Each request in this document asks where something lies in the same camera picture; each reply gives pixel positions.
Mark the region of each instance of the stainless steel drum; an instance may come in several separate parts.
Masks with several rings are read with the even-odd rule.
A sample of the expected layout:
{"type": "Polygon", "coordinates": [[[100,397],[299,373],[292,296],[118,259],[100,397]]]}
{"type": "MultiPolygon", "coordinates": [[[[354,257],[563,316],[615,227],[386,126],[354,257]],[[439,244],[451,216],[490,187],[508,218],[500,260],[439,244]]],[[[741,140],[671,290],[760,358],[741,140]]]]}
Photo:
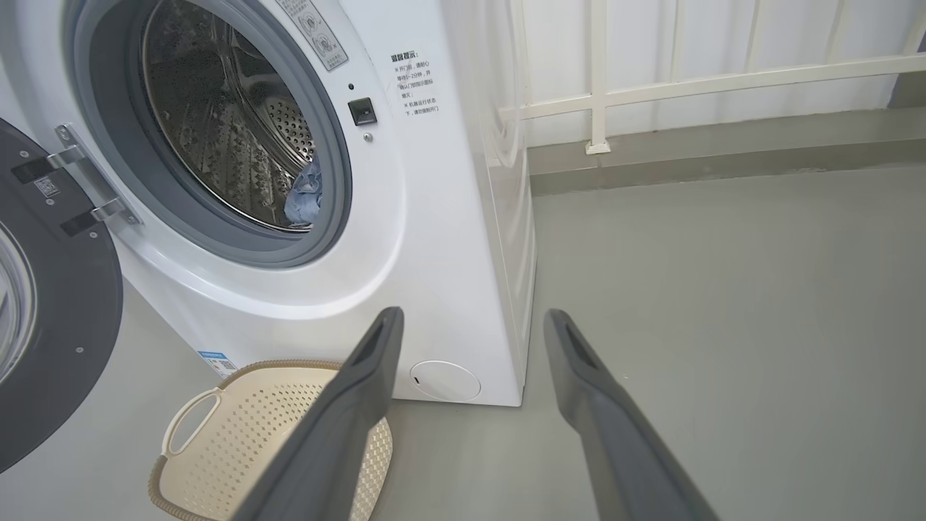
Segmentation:
{"type": "Polygon", "coordinates": [[[305,232],[283,211],[315,147],[280,75],[231,25],[184,0],[148,20],[144,84],[162,133],[213,196],[270,228],[305,232]]]}

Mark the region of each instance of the basket handle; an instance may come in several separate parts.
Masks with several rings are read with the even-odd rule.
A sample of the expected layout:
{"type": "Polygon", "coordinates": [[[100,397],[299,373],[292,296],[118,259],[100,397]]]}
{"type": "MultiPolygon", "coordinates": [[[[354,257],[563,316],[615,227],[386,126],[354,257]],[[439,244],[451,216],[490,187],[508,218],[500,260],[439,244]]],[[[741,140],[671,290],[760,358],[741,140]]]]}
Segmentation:
{"type": "Polygon", "coordinates": [[[191,441],[193,441],[193,438],[196,438],[196,435],[199,434],[199,431],[202,430],[206,422],[209,421],[209,418],[212,417],[212,413],[214,413],[216,409],[218,409],[219,403],[222,401],[221,392],[222,391],[219,388],[212,388],[208,391],[201,392],[195,397],[193,397],[192,400],[187,401],[186,405],[184,405],[179,411],[177,411],[177,414],[174,415],[174,418],[170,420],[170,425],[168,425],[168,430],[167,432],[164,433],[164,441],[161,443],[161,453],[164,454],[166,458],[170,459],[180,454],[181,452],[183,452],[184,449],[186,449],[186,446],[189,445],[191,441]],[[183,418],[185,418],[186,415],[190,413],[193,407],[199,404],[199,402],[209,397],[212,397],[212,396],[216,397],[216,404],[212,406],[212,409],[209,411],[209,414],[206,415],[206,418],[203,418],[203,421],[200,422],[196,430],[193,431],[193,434],[190,435],[190,437],[185,442],[183,442],[182,447],[180,447],[176,452],[171,451],[170,443],[171,441],[173,441],[174,434],[176,434],[177,432],[177,426],[180,425],[180,423],[183,421],[183,418]]]}

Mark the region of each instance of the qr code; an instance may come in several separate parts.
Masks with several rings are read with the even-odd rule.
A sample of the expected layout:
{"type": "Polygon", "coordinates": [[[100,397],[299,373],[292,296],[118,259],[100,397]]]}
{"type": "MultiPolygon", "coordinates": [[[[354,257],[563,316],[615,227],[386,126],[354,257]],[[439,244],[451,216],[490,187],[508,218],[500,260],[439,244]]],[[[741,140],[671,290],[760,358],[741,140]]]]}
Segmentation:
{"type": "Polygon", "coordinates": [[[47,177],[43,177],[42,179],[35,181],[33,184],[35,184],[35,187],[38,188],[39,191],[42,192],[42,195],[45,197],[51,197],[54,194],[60,192],[60,190],[57,189],[57,186],[52,183],[52,180],[48,179],[47,177]]]}

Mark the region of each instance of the black square latch hole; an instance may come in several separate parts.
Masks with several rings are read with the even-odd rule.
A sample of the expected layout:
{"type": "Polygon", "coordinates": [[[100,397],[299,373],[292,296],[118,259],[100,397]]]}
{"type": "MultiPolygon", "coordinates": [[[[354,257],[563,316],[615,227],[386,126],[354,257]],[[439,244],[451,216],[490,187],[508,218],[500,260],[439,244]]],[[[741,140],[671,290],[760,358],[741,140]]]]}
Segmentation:
{"type": "Polygon", "coordinates": [[[354,117],[356,126],[369,125],[376,122],[376,112],[373,112],[373,102],[368,97],[347,102],[350,115],[354,117]]]}

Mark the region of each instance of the basket hole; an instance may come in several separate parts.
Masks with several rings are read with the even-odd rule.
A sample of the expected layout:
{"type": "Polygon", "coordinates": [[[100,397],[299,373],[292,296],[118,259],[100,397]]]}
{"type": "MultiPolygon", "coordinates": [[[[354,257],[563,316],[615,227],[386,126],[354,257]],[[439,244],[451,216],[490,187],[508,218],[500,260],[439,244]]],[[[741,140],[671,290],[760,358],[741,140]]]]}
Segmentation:
{"type": "Polygon", "coordinates": [[[180,451],[184,445],[193,437],[196,429],[206,421],[209,411],[215,407],[219,399],[215,396],[209,396],[193,406],[177,425],[173,438],[170,439],[170,451],[180,451]]]}

